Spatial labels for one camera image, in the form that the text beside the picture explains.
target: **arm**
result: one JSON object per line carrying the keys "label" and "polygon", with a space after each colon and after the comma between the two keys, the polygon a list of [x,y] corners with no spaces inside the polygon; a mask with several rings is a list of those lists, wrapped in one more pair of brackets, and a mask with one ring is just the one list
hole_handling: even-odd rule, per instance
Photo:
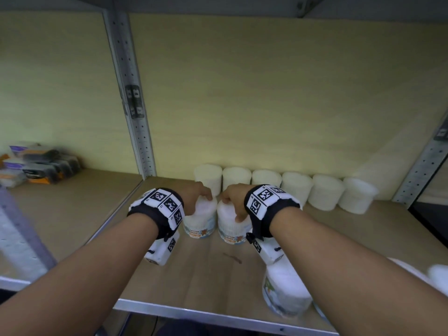
{"label": "arm", "polygon": [[[238,221],[250,185],[223,193]],[[387,258],[295,207],[279,211],[270,232],[313,299],[343,335],[445,335],[448,298]]]}
{"label": "arm", "polygon": [[[173,187],[193,214],[202,183]],[[154,221],[135,213],[60,262],[0,305],[4,336],[93,335],[125,289],[159,233]]]}

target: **cotton buds container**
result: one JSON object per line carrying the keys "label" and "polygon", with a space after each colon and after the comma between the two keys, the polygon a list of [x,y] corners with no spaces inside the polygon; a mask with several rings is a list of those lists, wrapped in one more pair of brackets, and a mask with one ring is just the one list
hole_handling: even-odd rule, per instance
{"label": "cotton buds container", "polygon": [[252,228],[250,217],[242,223],[235,222],[237,214],[232,203],[218,203],[218,231],[224,242],[229,244],[241,244],[246,241],[246,233]]}
{"label": "cotton buds container", "polygon": [[266,267],[262,292],[266,304],[283,317],[303,314],[312,301],[308,289],[286,256]]}
{"label": "cotton buds container", "polygon": [[232,167],[225,168],[223,171],[223,191],[229,185],[250,184],[252,172],[248,168]]}
{"label": "cotton buds container", "polygon": [[282,190],[297,198],[300,205],[303,207],[308,200],[311,188],[313,187],[313,180],[311,177],[297,172],[285,172],[283,173],[282,178]]}
{"label": "cotton buds container", "polygon": [[205,187],[210,188],[213,197],[221,193],[223,169],[221,166],[202,164],[195,167],[194,181],[202,181]]}
{"label": "cotton buds container", "polygon": [[346,187],[338,205],[344,210],[364,214],[378,194],[378,189],[365,181],[356,178],[344,178]]}
{"label": "cotton buds container", "polygon": [[252,184],[253,185],[274,185],[280,187],[281,175],[278,172],[271,170],[255,170],[252,173]]}
{"label": "cotton buds container", "polygon": [[199,197],[196,210],[191,216],[184,217],[184,230],[192,238],[205,238],[210,236],[216,227],[216,198],[207,200]]}
{"label": "cotton buds container", "polygon": [[322,211],[333,210],[345,190],[342,180],[317,174],[313,177],[313,182],[308,203]]}

